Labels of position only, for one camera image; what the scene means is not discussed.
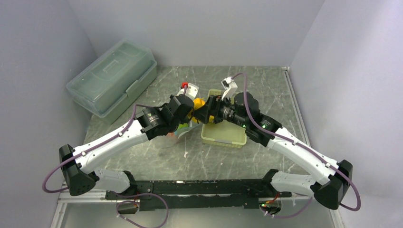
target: purple cable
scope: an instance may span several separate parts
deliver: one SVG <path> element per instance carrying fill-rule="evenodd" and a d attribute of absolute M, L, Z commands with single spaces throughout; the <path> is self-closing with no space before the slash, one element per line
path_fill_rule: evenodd
<path fill-rule="evenodd" d="M 129 122 L 127 123 L 126 127 L 124 127 L 122 131 L 120 131 L 121 134 L 124 134 L 124 133 L 126 132 L 126 130 L 129 129 L 129 127 L 132 125 L 132 123 L 133 123 L 133 121 L 134 121 L 134 118 L 135 118 L 135 115 L 136 115 L 136 107 L 137 107 L 137 106 L 144 107 L 144 108 L 150 107 L 150 106 L 146 106 L 146 105 L 142 105 L 142 104 L 134 104 L 132 116 L 130 117 L 130 120 L 129 120 Z M 107 140 L 105 140 L 105 141 L 103 141 L 103 142 L 101 142 L 101 143 L 99 143 L 99 144 L 97 144 L 97 145 L 95 145 L 95 146 L 93 146 L 93 147 L 91 147 L 91 148 L 88 148 L 88 149 L 84 150 L 83 152 L 84 152 L 84 153 L 89 153 L 89 152 L 91 152 L 91 151 L 93 151 L 93 150 L 95 150 L 95 149 L 97 149 L 97 148 L 99 148 L 99 147 L 101 147 L 101 146 L 103 146 L 103 145 L 105 145 L 105 144 L 107 144 L 107 143 L 110 143 L 111 141 L 113 141 L 113 140 L 115 140 L 115 139 L 117 139 L 117 138 L 119 138 L 119 134 L 116 134 L 116 135 L 110 137 L 109 139 L 107 139 Z M 76 154 L 75 156 L 73 156 L 73 157 L 71 157 L 71 158 L 65 160 L 64 162 L 60 163 L 60 164 L 59 164 L 57 167 L 55 167 L 50 173 L 48 173 L 48 174 L 46 175 L 45 179 L 44 179 L 43 182 L 42 182 L 42 190 L 43 190 L 44 192 L 46 192 L 46 193 L 57 193 L 57 192 L 61 192 L 61 191 L 67 190 L 68 187 L 61 188 L 61 189 L 58 189 L 58 190 L 49 190 L 49 189 L 46 188 L 46 183 L 48 182 L 49 178 L 50 178 L 58 169 L 60 169 L 60 168 L 63 167 L 65 164 L 67 164 L 67 163 L 71 162 L 72 160 L 75 160 L 75 159 L 77 159 L 77 158 L 79 158 L 79 157 L 81 157 L 81 156 L 83 156 L 83 153 Z"/>
<path fill-rule="evenodd" d="M 244 101 L 245 101 L 246 112 L 248 113 L 248 117 L 249 117 L 250 121 L 253 123 L 253 125 L 255 125 L 258 129 L 260 129 L 261 131 L 263 131 L 263 132 L 265 132 L 265 133 L 267 133 L 267 134 L 273 135 L 273 136 L 275 136 L 275 137 L 279 137 L 279 138 L 281 138 L 281 139 L 284 139 L 284 140 L 286 140 L 286 141 L 289 141 L 289 142 L 293 143 L 293 142 L 294 142 L 293 139 L 290 139 L 290 138 L 285 137 L 285 136 L 280 135 L 280 134 L 276 134 L 276 133 L 274 133 L 274 132 L 270 132 L 270 131 L 268 131 L 268 130 L 262 128 L 261 126 L 259 126 L 258 123 L 256 123 L 256 121 L 255 121 L 255 120 L 253 119 L 253 117 L 252 117 L 252 114 L 250 113 L 249 105 L 248 105 L 248 99 L 247 99 L 247 97 L 246 97 L 246 91 L 247 91 L 247 85 L 248 85 L 248 76 L 247 76 L 245 73 L 242 73 L 242 72 L 241 72 L 241 73 L 237 73 L 236 75 L 234 75 L 234 76 L 231 77 L 231 78 L 234 79 L 234 78 L 236 78 L 236 77 L 239 76 L 239 75 L 244 75 L 244 86 L 243 86 L 243 91 L 244 91 L 244 93 L 243 93 L 243 99 L 244 99 Z M 312 155 L 314 155 L 316 158 L 318 158 L 322 163 L 327 164 L 326 160 L 323 159 L 321 156 L 319 156 L 319 155 L 318 155 L 315 151 L 313 151 L 311 148 L 309 148 L 309 147 L 307 147 L 307 146 L 305 146 L 305 145 L 303 145 L 303 144 L 301 144 L 301 143 L 296 143 L 296 145 L 299 146 L 299 147 L 301 147 L 301 148 L 304 148 L 305 150 L 307 150 L 308 152 L 310 152 Z M 342 204 L 342 203 L 340 203 L 340 205 L 341 205 L 342 207 L 348 209 L 348 210 L 351 210 L 351 211 L 358 211 L 358 210 L 361 208 L 361 197 L 360 197 L 360 193 L 358 192 L 357 187 L 353 184 L 353 182 L 351 181 L 350 178 L 348 178 L 348 177 L 347 177 L 344 173 L 342 173 L 340 170 L 336 169 L 336 167 L 334 167 L 333 165 L 330 165 L 330 168 L 333 169 L 333 170 L 334 170 L 336 173 L 338 173 L 340 176 L 342 176 L 342 177 L 351 185 L 351 188 L 354 190 L 355 196 L 356 196 L 356 198 L 357 198 L 357 206 L 356 206 L 356 208 L 351 208 L 351 207 L 346 206 L 346 205 L 344 205 L 344 204 Z"/>
<path fill-rule="evenodd" d="M 295 216 L 301 214 L 301 213 L 311 204 L 312 199 L 313 199 L 312 197 L 309 198 L 308 202 L 307 202 L 299 211 L 297 211 L 296 213 L 294 213 L 294 214 L 292 214 L 292 215 L 286 215 L 286 216 L 275 215 L 273 218 L 276 218 L 276 219 L 290 219 L 290 218 L 293 218 L 293 217 L 295 217 Z M 259 206 L 259 208 L 260 208 L 261 211 L 263 211 L 263 213 L 265 213 L 264 216 L 269 215 L 269 214 L 266 214 L 266 212 L 262 209 L 261 206 Z"/>
<path fill-rule="evenodd" d="M 186 95 L 186 90 L 188 89 L 188 85 L 184 85 L 183 86 L 183 94 L 185 94 Z"/>
<path fill-rule="evenodd" d="M 116 194 L 117 196 L 124 197 L 124 198 L 134 198 L 134 197 L 138 197 L 138 196 L 154 196 L 154 197 L 157 197 L 158 199 L 160 199 L 160 200 L 164 203 L 165 208 L 166 208 L 166 215 L 165 215 L 164 221 L 163 221 L 160 225 L 158 225 L 158 226 L 156 226 L 156 227 L 154 227 L 154 228 L 160 228 L 160 227 L 162 227 L 163 225 L 165 225 L 166 221 L 168 220 L 168 215 L 169 215 L 168 204 L 166 203 L 166 201 L 165 201 L 161 196 L 159 196 L 159 195 L 157 195 L 157 194 L 154 194 L 154 193 L 140 193 L 140 194 L 132 195 L 132 196 L 124 196 L 124 195 L 120 195 L 120 194 L 118 194 L 118 193 L 116 193 L 116 192 L 113 192 L 113 193 Z M 125 217 L 125 216 L 119 214 L 119 207 L 120 207 L 122 204 L 124 204 L 124 203 L 135 203 L 135 204 L 137 204 L 136 202 L 133 202 L 133 201 L 131 201 L 131 200 L 125 200 L 125 201 L 123 201 L 123 202 L 120 202 L 119 204 L 116 205 L 116 214 L 117 214 L 120 218 L 122 218 L 122 219 L 124 219 L 124 220 L 130 222 L 131 224 L 133 224 L 133 225 L 135 225 L 135 226 L 138 226 L 138 227 L 140 227 L 140 228 L 147 228 L 147 227 L 143 227 L 142 225 L 137 224 L 137 223 L 133 222 L 132 220 L 128 219 L 127 217 Z"/>

